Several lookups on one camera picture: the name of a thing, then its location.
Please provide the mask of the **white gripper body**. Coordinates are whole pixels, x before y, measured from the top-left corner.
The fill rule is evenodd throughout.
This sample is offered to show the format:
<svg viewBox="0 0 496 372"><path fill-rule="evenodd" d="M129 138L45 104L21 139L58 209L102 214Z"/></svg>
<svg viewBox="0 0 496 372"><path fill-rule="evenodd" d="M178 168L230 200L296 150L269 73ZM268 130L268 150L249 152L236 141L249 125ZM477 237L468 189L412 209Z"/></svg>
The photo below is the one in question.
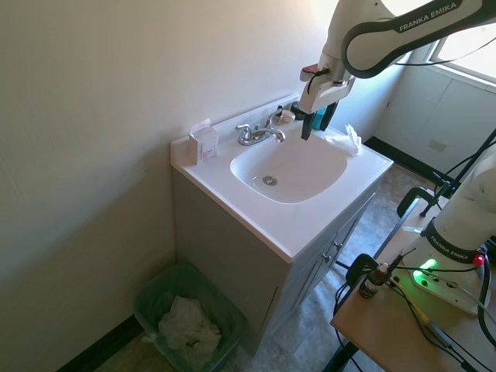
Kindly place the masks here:
<svg viewBox="0 0 496 372"><path fill-rule="evenodd" d="M329 75L312 77L306 84L299 101L299 108L306 114L334 104L345 98L351 91L355 77L337 84Z"/></svg>

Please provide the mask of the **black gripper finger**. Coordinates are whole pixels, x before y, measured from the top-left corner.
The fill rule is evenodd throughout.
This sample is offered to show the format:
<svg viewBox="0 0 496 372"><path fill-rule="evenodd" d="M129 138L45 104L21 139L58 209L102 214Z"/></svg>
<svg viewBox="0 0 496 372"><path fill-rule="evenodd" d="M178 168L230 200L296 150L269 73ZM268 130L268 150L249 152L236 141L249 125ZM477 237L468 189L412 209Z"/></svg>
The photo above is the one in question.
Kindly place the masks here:
<svg viewBox="0 0 496 372"><path fill-rule="evenodd" d="M325 113L322 117L322 120L320 122L320 130L321 131L326 131L326 129L328 128L329 126L329 123L337 109L337 106L338 106L339 102L334 102L332 103L331 105L328 105L326 107L326 110L325 110Z"/></svg>
<svg viewBox="0 0 496 372"><path fill-rule="evenodd" d="M305 113L303 119L303 126L301 130L301 138L303 140L308 140L308 138L312 134L313 122L315 121L315 116L316 116L315 112L311 114Z"/></svg>

